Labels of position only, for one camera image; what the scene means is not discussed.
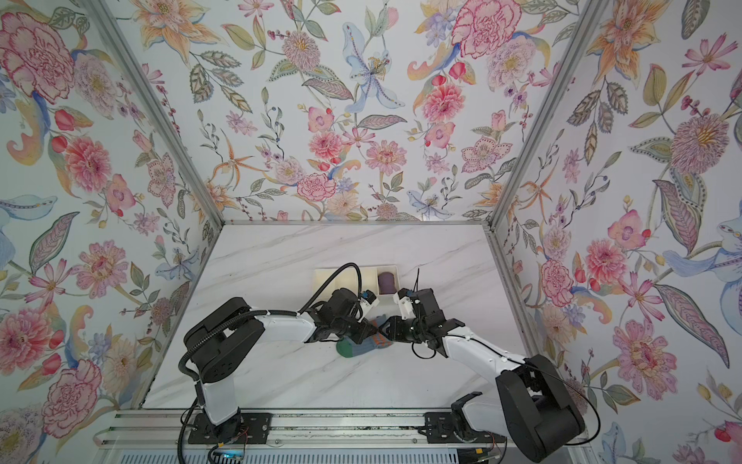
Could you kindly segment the blue orange green sock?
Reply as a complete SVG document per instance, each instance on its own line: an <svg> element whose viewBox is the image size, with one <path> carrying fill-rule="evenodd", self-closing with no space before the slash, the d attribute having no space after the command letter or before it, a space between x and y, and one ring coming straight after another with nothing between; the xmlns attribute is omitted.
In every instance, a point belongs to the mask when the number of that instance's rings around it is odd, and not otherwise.
<svg viewBox="0 0 742 464"><path fill-rule="evenodd" d="M349 338L343 338L335 344L335 350L339 356L346 359L361 357L367 353L379 349L386 349L392 346L392 342L383 334L373 334L370 338L365 338L361 343L355 343Z"/></svg>

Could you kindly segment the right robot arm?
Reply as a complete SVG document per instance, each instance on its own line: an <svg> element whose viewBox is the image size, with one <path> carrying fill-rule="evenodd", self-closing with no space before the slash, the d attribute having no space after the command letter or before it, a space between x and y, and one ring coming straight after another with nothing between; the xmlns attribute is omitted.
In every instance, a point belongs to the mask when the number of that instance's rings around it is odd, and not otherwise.
<svg viewBox="0 0 742 464"><path fill-rule="evenodd" d="M449 426L426 430L434 438L475 443L480 436L508 440L532 462L539 463L567 445L587 427L568 392L570 386L542 355L513 354L481 338L458 319L448 319L431 289L401 289L394 295L400 313L380 332L392 342L422 344L448 360L461 363L497 389L498 398L471 392L450 406Z"/></svg>

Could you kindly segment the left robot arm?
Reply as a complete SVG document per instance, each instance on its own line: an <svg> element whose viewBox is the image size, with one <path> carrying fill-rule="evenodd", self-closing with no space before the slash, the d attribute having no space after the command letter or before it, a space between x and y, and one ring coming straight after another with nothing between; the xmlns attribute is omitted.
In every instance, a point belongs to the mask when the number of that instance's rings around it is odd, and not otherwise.
<svg viewBox="0 0 742 464"><path fill-rule="evenodd" d="M255 345L344 339L361 343L378 333L365 318L376 305L378 298L372 291L356 294L347 288L299 311L252 309L243 298L235 297L187 332L178 369L192 380L197 405L208 424L225 425L240 413L232 375Z"/></svg>

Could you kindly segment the cream divided organizer tray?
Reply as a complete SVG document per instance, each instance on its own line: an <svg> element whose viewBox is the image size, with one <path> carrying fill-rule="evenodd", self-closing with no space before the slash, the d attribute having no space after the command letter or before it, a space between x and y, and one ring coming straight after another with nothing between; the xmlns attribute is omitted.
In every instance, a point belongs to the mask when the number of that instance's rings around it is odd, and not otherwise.
<svg viewBox="0 0 742 464"><path fill-rule="evenodd" d="M361 290L371 290L377 297L381 295L378 287L378 274L382 272L392 272L396 277L397 291L401 288L398 278L397 268L395 266L360 266L361 270ZM326 280L335 272L335 269L331 268L318 268L313 271L312 277L312 292L316 292ZM323 292L318 297L319 300L328 299L334 290L340 288L347 288L354 293L357 293L357 272L353 267L343 270L338 276L336 276Z"/></svg>

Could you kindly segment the rolled purple sock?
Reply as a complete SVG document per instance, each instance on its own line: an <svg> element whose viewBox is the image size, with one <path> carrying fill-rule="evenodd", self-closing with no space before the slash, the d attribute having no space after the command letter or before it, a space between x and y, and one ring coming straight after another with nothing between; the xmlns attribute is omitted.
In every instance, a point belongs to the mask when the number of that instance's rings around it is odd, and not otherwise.
<svg viewBox="0 0 742 464"><path fill-rule="evenodd" d="M378 287L381 295L392 295L397 292L395 274L392 272L382 272L378 274Z"/></svg>

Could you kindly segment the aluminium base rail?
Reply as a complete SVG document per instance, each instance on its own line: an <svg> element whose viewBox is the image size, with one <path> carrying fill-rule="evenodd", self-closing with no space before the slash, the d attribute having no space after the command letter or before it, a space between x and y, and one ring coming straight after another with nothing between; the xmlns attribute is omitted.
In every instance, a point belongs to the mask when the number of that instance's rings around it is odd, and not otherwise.
<svg viewBox="0 0 742 464"><path fill-rule="evenodd" d="M249 415L269 414L268 423L238 429L242 439L228 449L391 449L432 448L422 430L424 409L248 409ZM119 412L94 443L101 449L175 449L183 411L142 409Z"/></svg>

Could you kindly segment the right aluminium corner post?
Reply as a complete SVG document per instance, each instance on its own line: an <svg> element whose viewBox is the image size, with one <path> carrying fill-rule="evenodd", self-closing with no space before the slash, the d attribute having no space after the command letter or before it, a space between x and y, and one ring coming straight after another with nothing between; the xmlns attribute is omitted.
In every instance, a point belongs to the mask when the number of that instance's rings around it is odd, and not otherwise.
<svg viewBox="0 0 742 464"><path fill-rule="evenodd" d="M541 107L535 113L533 127L526 137L523 150L517 157L514 168L507 177L504 192L488 222L490 232L495 232L497 227L505 221L507 210L519 189L525 171L529 167L541 139L550 129L558 106L567 93L567 87L587 50L589 41L598 29L602 15L608 5L608 1L585 2L585 9L576 22L575 32L562 58L562 67L546 92Z"/></svg>

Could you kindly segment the aluminium corner post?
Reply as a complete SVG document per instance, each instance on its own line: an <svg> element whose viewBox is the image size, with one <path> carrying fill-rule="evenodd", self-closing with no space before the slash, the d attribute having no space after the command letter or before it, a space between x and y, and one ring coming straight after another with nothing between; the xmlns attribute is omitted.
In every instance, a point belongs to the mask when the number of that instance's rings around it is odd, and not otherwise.
<svg viewBox="0 0 742 464"><path fill-rule="evenodd" d="M98 28L106 45L112 49L113 58L122 67L125 78L133 85L149 121L163 138L185 180L191 186L191 191L198 201L202 213L216 226L216 231L220 232L225 224L223 216L218 212L216 204L214 204L206 189L205 182L198 175L187 148L183 145L177 131L162 108L157 92L149 83L128 41L116 24L110 9L106 6L106 2L82 0L81 6L92 23Z"/></svg>
<svg viewBox="0 0 742 464"><path fill-rule="evenodd" d="M562 67L546 92L541 107L535 113L533 127L526 137L523 150L517 157L514 168L507 177L504 192L488 222L490 232L495 232L497 227L505 221L507 210L519 189L525 171L529 167L541 139L550 129L558 106L567 93L567 87L587 50L589 41L598 29L602 15L608 5L608 1L585 2L585 9L576 22L575 32L562 58Z"/></svg>

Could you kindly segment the left aluminium corner post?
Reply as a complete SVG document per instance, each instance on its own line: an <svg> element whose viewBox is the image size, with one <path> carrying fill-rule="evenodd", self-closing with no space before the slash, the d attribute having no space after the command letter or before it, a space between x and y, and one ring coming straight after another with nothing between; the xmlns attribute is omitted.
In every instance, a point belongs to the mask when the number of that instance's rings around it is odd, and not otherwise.
<svg viewBox="0 0 742 464"><path fill-rule="evenodd" d="M92 23L98 28L106 45L112 49L113 58L122 67L125 78L133 85L149 121L163 138L185 180L191 186L191 191L198 201L202 213L216 226L216 231L220 232L225 224L223 216L218 212L216 204L214 204L206 189L205 182L198 175L187 148L183 145L177 131L162 108L157 92L149 83L128 41L116 24L110 9L106 6L106 2L82 0L81 6Z"/></svg>

